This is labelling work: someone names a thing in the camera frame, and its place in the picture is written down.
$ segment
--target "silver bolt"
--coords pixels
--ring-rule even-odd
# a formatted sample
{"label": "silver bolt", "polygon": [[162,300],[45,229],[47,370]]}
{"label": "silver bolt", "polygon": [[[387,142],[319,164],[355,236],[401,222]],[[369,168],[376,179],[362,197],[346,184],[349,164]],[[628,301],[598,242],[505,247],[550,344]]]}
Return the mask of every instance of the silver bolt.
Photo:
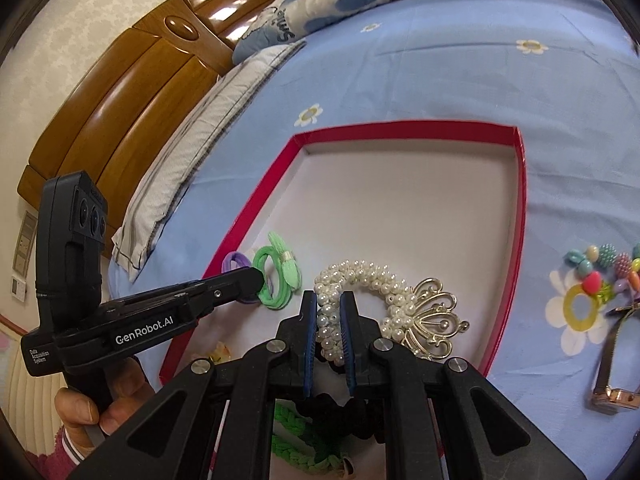
{"label": "silver bolt", "polygon": [[469,368],[469,364],[462,357],[454,357],[447,361],[447,366],[454,372],[464,372]]}
{"label": "silver bolt", "polygon": [[267,350],[274,354],[283,352],[287,347],[287,344],[284,341],[280,341],[280,339],[272,339],[267,343]]}
{"label": "silver bolt", "polygon": [[191,363],[191,371],[194,374],[206,374],[209,370],[211,370],[211,362],[208,359],[198,359]]}
{"label": "silver bolt", "polygon": [[373,348],[380,350],[381,352],[388,352],[394,347],[394,342],[391,339],[379,337],[373,342]]}

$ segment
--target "human hand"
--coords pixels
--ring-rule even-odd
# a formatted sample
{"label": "human hand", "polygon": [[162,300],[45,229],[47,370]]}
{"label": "human hand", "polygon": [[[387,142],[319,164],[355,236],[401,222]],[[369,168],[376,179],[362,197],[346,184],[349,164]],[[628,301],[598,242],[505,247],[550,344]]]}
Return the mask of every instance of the human hand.
{"label": "human hand", "polygon": [[79,392],[60,388],[56,394],[58,416],[69,439],[84,457],[94,450],[85,426],[100,423],[102,430],[111,434],[154,394],[153,388],[145,382],[140,365],[132,358],[115,365],[110,376],[113,377],[111,389],[118,398],[103,414],[98,413],[98,407],[89,397]]}

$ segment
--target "headboard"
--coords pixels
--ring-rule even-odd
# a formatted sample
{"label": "headboard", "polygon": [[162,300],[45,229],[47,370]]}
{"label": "headboard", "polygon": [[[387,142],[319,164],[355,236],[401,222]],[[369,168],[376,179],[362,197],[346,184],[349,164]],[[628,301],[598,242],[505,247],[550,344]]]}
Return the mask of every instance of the headboard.
{"label": "headboard", "polygon": [[85,170],[109,203],[111,237],[146,170],[231,67],[232,49],[273,0],[167,0],[111,43],[40,136],[18,193],[34,208],[44,182]]}

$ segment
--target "green braided hair tie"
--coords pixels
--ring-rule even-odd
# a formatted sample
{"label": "green braided hair tie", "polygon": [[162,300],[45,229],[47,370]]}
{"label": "green braided hair tie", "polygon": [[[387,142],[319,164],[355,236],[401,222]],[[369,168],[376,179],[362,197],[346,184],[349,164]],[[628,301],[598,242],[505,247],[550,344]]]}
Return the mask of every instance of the green braided hair tie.
{"label": "green braided hair tie", "polygon": [[295,468],[309,474],[328,474],[343,472],[343,478],[353,474],[351,461],[340,451],[340,440],[323,440],[304,418],[282,404],[276,404],[273,412],[285,430],[314,449],[314,455],[301,452],[295,446],[276,434],[271,435],[271,452]]}
{"label": "green braided hair tie", "polygon": [[[296,259],[286,243],[284,243],[284,240],[273,231],[269,232],[268,236],[271,245],[258,249],[252,266],[260,270],[264,275],[264,285],[258,292],[260,302],[272,310],[280,310],[289,303],[293,291],[300,288],[302,280],[300,279],[300,269]],[[264,271],[264,265],[269,257],[273,260],[273,265],[278,274],[279,283],[276,296],[271,294],[267,286],[267,275]]]}

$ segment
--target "wooden oval knob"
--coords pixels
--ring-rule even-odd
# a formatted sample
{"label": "wooden oval knob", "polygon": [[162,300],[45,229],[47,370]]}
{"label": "wooden oval knob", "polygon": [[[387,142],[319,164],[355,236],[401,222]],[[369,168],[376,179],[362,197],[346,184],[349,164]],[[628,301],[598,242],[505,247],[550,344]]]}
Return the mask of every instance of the wooden oval knob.
{"label": "wooden oval knob", "polygon": [[183,38],[187,41],[195,41],[198,39],[198,31],[187,20],[180,16],[167,16],[164,19],[164,24],[172,33],[178,38]]}

